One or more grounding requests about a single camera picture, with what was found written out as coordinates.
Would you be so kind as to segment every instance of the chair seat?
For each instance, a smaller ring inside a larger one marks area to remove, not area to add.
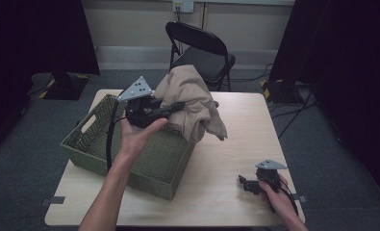
[[[201,77],[210,83],[210,85],[218,84],[219,79],[227,74],[225,67],[225,58],[203,50],[199,50],[193,46],[189,47],[179,56],[173,63],[172,67],[178,65],[192,64]],[[235,56],[228,54],[229,69],[235,64]]]

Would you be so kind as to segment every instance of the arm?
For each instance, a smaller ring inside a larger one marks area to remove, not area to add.
[[[148,138],[160,130],[166,122],[165,118],[160,118],[147,128],[140,129],[132,126],[127,119],[121,120],[122,147],[79,230],[115,230],[121,198],[133,163],[147,144]]]
[[[283,182],[282,188],[287,190],[288,182],[287,180],[279,174],[280,181]],[[280,219],[286,225],[290,231],[308,231],[306,225],[295,213],[294,208],[291,205],[289,198],[284,192],[279,191],[276,193],[268,183],[265,181],[259,181],[259,186],[266,192],[261,193],[262,200],[270,200],[276,213],[279,215]]]

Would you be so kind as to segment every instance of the wooden table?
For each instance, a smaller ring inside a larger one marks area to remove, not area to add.
[[[92,107],[106,93],[100,90]],[[259,196],[245,192],[238,175],[256,179],[255,164],[271,159],[285,164],[266,102],[259,93],[212,92],[228,139],[205,134],[194,148],[172,201],[127,188],[117,225],[132,226],[274,226],[281,223]],[[289,181],[287,169],[279,172]],[[48,225],[77,226],[99,193],[104,177],[74,166],[70,161],[55,196],[63,204],[51,204],[45,217]],[[297,202],[300,218],[304,215]]]

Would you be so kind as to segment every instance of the beige cloth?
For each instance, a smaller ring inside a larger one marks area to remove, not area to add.
[[[193,65],[171,69],[157,86],[154,96],[163,98],[161,107],[174,102],[186,103],[183,111],[170,116],[168,124],[182,132],[187,141],[201,141],[205,131],[216,135],[221,141],[228,138],[214,99]]]

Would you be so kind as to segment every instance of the green basket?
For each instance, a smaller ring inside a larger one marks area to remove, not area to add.
[[[116,97],[107,94],[61,142],[75,166],[107,175],[106,140]],[[121,117],[125,104],[117,107]],[[84,126],[93,121],[84,130]],[[120,147],[120,129],[114,128],[112,159]],[[151,136],[131,170],[128,185],[163,199],[172,200],[195,144],[168,126]]]

